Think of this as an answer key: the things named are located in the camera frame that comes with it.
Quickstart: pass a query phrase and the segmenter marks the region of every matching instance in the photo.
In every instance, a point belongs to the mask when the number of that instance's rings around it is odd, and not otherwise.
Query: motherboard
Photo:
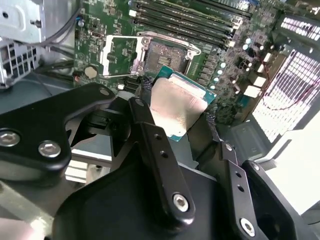
[[[230,125],[247,107],[239,86],[272,47],[286,8],[278,0],[83,0],[75,84],[134,93],[138,76],[168,66],[216,94],[208,110]]]

